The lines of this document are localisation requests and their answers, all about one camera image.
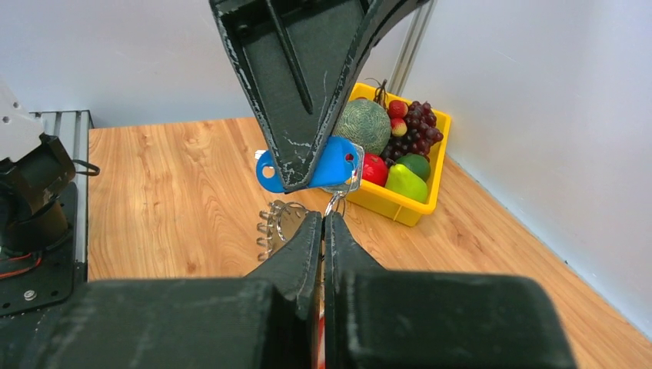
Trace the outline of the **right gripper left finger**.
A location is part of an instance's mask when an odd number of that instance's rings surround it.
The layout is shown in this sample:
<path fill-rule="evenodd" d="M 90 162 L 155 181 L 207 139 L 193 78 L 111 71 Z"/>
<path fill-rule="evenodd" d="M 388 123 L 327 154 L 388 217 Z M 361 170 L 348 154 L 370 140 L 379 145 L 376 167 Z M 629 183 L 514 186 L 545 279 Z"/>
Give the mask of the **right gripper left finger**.
<path fill-rule="evenodd" d="M 242 278 L 82 283 L 1 320 L 3 368 L 315 368 L 322 216 Z"/>

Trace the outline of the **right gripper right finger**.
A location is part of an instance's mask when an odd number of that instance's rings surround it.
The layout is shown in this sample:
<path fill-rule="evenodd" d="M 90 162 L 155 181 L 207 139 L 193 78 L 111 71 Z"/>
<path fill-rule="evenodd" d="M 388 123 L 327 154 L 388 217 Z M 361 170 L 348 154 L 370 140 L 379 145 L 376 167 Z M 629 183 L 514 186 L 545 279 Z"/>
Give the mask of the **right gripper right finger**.
<path fill-rule="evenodd" d="M 328 368 L 575 368 L 545 290 L 518 275 L 382 267 L 324 219 Z"/>

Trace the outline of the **red key tag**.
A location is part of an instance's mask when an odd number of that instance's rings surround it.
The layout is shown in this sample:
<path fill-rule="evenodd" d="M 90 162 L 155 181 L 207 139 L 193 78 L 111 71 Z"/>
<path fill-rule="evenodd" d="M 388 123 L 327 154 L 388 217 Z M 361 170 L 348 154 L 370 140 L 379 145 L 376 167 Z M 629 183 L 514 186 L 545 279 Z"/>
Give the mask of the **red key tag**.
<path fill-rule="evenodd" d="M 325 369 L 325 338 L 324 338 L 324 312 L 321 311 L 318 321 L 318 356 L 317 356 L 317 369 Z"/>

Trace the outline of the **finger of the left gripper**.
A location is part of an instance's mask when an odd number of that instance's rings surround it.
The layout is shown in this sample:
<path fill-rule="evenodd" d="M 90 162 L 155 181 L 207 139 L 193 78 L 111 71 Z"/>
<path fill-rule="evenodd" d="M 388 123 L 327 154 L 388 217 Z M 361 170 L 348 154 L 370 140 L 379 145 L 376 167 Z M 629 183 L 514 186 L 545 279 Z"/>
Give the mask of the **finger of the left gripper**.
<path fill-rule="evenodd" d="M 284 191 L 306 188 L 370 1 L 211 1 L 227 56 Z"/>
<path fill-rule="evenodd" d="M 348 94 L 359 76 L 371 49 L 403 18 L 425 5 L 426 1 L 357 1 L 361 15 L 343 25 L 354 27 L 354 34 L 345 38 L 343 28 L 333 36 L 342 44 L 342 52 L 324 62 L 333 71 L 323 71 L 319 91 L 319 112 L 313 123 L 300 123 L 292 131 L 298 133 L 291 139 L 294 148 L 309 146 L 303 154 L 293 154 L 290 162 L 290 191 L 300 191 L 311 181 L 317 163 L 331 136 L 334 126 L 344 110 Z"/>

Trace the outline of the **blue key tag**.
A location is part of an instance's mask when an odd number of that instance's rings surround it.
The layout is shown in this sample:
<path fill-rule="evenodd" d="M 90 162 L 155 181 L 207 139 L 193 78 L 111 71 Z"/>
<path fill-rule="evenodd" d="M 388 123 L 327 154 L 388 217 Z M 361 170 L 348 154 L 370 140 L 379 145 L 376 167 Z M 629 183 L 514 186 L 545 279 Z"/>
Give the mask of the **blue key tag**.
<path fill-rule="evenodd" d="M 274 171 L 271 177 L 264 174 L 265 168 L 273 168 L 272 155 L 269 151 L 255 152 L 256 175 L 258 183 L 272 193 L 291 193 L 283 188 L 281 177 Z M 357 191 L 361 186 L 361 176 L 364 164 L 364 149 L 346 138 L 331 136 L 317 163 L 314 175 L 308 188 L 322 188 L 331 193 L 344 192 L 348 194 Z"/>

